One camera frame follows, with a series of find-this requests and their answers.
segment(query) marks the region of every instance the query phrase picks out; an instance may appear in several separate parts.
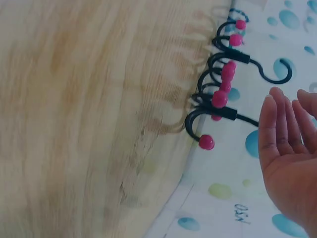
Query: finger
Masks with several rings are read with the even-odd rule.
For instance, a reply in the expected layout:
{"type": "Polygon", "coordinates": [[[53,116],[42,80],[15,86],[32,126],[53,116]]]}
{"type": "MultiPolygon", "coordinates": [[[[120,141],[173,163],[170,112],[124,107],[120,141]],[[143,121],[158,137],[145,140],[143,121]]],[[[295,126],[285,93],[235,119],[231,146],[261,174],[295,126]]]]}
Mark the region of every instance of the finger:
{"type": "Polygon", "coordinates": [[[308,113],[303,109],[299,101],[295,100],[292,103],[295,118],[301,132],[304,145],[308,151],[312,154],[316,151],[317,147],[317,136],[316,128],[308,113]]]}
{"type": "Polygon", "coordinates": [[[301,106],[317,119],[317,93],[308,93],[305,90],[298,90],[297,98],[301,106]]]}
{"type": "Polygon", "coordinates": [[[285,98],[282,90],[272,88],[270,95],[274,98],[277,105],[276,119],[276,146],[280,155],[294,154],[292,146],[288,143],[287,121],[285,112],[285,98]]]}
{"type": "Polygon", "coordinates": [[[271,95],[267,95],[261,109],[259,121],[259,156],[263,172],[280,156],[276,147],[276,119],[276,102],[271,95]]]}
{"type": "Polygon", "coordinates": [[[297,154],[308,154],[307,148],[302,143],[301,132],[299,130],[292,104],[288,97],[285,97],[285,112],[288,131],[288,143],[297,154]]]}

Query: human hand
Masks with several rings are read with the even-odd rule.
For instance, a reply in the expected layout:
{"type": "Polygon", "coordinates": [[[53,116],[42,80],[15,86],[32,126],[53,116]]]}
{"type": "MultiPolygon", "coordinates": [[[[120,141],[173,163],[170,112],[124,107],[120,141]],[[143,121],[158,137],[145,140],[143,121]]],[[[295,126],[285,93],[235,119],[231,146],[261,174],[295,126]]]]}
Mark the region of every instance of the human hand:
{"type": "Polygon", "coordinates": [[[299,90],[291,102],[278,88],[265,98],[259,156],[267,192],[277,208],[317,237],[317,94],[299,90]]]}

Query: blue polka dot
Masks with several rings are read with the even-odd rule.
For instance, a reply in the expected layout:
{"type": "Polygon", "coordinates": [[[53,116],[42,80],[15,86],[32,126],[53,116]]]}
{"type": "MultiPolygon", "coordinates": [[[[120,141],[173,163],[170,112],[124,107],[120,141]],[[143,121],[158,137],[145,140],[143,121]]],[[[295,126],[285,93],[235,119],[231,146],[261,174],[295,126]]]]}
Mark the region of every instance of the blue polka dot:
{"type": "Polygon", "coordinates": [[[269,35],[269,37],[271,38],[271,39],[273,39],[273,40],[277,40],[278,39],[278,37],[277,36],[274,36],[274,35],[269,35]]]}
{"type": "Polygon", "coordinates": [[[200,230],[200,225],[199,223],[194,219],[194,218],[189,218],[189,217],[183,217],[178,219],[178,224],[189,231],[199,231],[200,230]]]}
{"type": "Polygon", "coordinates": [[[299,28],[301,24],[298,17],[290,10],[282,10],[279,13],[279,19],[284,24],[284,26],[293,30],[299,28]]]}
{"type": "Polygon", "coordinates": [[[307,2],[307,5],[310,7],[310,9],[317,14],[317,2],[315,0],[311,0],[307,2]]]}
{"type": "Polygon", "coordinates": [[[267,19],[268,24],[270,24],[271,26],[277,26],[277,20],[274,17],[269,17],[267,19]]]}
{"type": "Polygon", "coordinates": [[[259,157],[258,150],[259,133],[258,130],[251,132],[246,139],[246,149],[252,157],[259,157]]]}
{"type": "Polygon", "coordinates": [[[276,228],[289,236],[308,238],[305,230],[302,227],[297,225],[295,222],[292,222],[282,214],[277,214],[273,216],[272,222],[276,228]]]}
{"type": "Polygon", "coordinates": [[[308,21],[310,24],[312,24],[312,25],[315,25],[315,23],[316,23],[315,19],[312,18],[311,16],[308,16],[308,17],[307,17],[307,21],[308,21]]]}
{"type": "Polygon", "coordinates": [[[225,28],[224,28],[224,31],[225,32],[230,32],[230,31],[234,31],[235,29],[235,26],[234,25],[227,25],[225,28]]]}
{"type": "Polygon", "coordinates": [[[291,66],[291,69],[292,69],[292,72],[293,72],[293,76],[292,78],[295,78],[296,77],[296,68],[295,68],[295,65],[293,64],[293,62],[290,60],[290,59],[287,59],[287,58],[279,58],[277,59],[275,62],[274,62],[274,65],[273,65],[273,69],[274,69],[274,72],[276,74],[276,76],[279,78],[279,79],[284,79],[286,76],[287,76],[287,73],[288,73],[288,70],[286,68],[285,65],[283,65],[281,62],[280,62],[280,59],[283,59],[285,60],[286,62],[288,62],[288,64],[291,66]]]}
{"type": "Polygon", "coordinates": [[[235,102],[235,101],[239,100],[239,98],[240,98],[240,93],[239,93],[238,89],[231,88],[231,91],[228,94],[228,100],[231,102],[235,102]]]}
{"type": "Polygon", "coordinates": [[[289,0],[286,0],[285,2],[285,6],[287,6],[288,8],[292,8],[293,7],[293,3],[289,0]]]}
{"type": "Polygon", "coordinates": [[[311,47],[305,46],[304,49],[305,49],[305,51],[307,51],[308,53],[312,54],[313,56],[315,55],[315,52],[314,52],[314,50],[311,47]]]}

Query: pink ball tip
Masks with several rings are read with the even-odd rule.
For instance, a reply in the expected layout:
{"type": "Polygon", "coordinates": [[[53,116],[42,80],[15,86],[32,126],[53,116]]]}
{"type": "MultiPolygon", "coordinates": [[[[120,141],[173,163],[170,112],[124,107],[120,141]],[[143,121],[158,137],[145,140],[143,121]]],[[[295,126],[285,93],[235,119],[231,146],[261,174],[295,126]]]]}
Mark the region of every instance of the pink ball tip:
{"type": "Polygon", "coordinates": [[[242,35],[232,34],[229,39],[229,44],[232,46],[239,46],[242,44],[242,35]]]}
{"type": "Polygon", "coordinates": [[[220,121],[222,119],[222,117],[218,116],[218,115],[212,115],[211,119],[213,119],[214,121],[220,121]]]}
{"type": "Polygon", "coordinates": [[[220,85],[220,90],[225,93],[230,93],[231,90],[231,83],[230,82],[222,82],[220,85]]]}
{"type": "Polygon", "coordinates": [[[234,70],[237,68],[237,64],[233,61],[229,61],[226,65],[234,70]]]}
{"type": "Polygon", "coordinates": [[[199,140],[199,146],[204,150],[212,150],[214,148],[214,140],[210,135],[202,135],[199,140]]]}
{"type": "Polygon", "coordinates": [[[223,91],[216,91],[214,92],[211,100],[211,104],[215,108],[223,108],[227,105],[228,102],[228,95],[223,91]]]}
{"type": "Polygon", "coordinates": [[[247,27],[247,23],[244,20],[236,20],[236,28],[239,30],[244,30],[247,27]]]}
{"type": "Polygon", "coordinates": [[[221,79],[223,81],[231,82],[233,80],[235,70],[231,65],[225,65],[221,70],[221,79]]]}

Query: s-hook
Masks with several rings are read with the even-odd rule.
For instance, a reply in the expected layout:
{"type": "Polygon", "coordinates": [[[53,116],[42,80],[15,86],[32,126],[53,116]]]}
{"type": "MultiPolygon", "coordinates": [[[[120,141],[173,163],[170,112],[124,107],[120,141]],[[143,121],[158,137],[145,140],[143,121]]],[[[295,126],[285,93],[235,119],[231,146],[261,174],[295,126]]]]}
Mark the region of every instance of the s-hook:
{"type": "Polygon", "coordinates": [[[224,27],[230,24],[235,24],[239,30],[246,28],[246,22],[243,20],[229,21],[223,23],[217,30],[216,37],[212,40],[212,44],[222,52],[216,53],[209,57],[207,61],[208,69],[202,73],[197,83],[197,93],[192,95],[192,100],[196,103],[195,109],[189,113],[185,119],[185,128],[188,134],[196,141],[199,142],[199,146],[206,150],[214,148],[214,140],[210,135],[197,136],[193,132],[193,122],[200,115],[211,115],[214,121],[219,121],[221,118],[227,118],[229,120],[243,120],[256,127],[259,123],[249,117],[238,114],[238,111],[229,107],[226,107],[228,102],[228,93],[231,90],[231,81],[234,78],[235,69],[237,67],[235,61],[239,61],[245,64],[252,63],[258,67],[261,77],[272,84],[284,84],[287,83],[293,75],[291,66],[287,61],[281,59],[280,62],[287,68],[287,76],[282,80],[272,80],[265,76],[263,67],[256,60],[251,59],[247,54],[244,54],[236,49],[227,47],[222,42],[223,40],[229,41],[230,46],[239,46],[242,44],[242,36],[240,34],[233,34],[231,36],[221,36],[221,31],[224,27]],[[222,64],[221,67],[214,66],[215,63],[222,64]],[[213,82],[205,83],[204,79],[207,75],[210,75],[213,82]],[[205,93],[204,90],[209,87],[218,87],[219,90],[213,94],[205,93]]]}

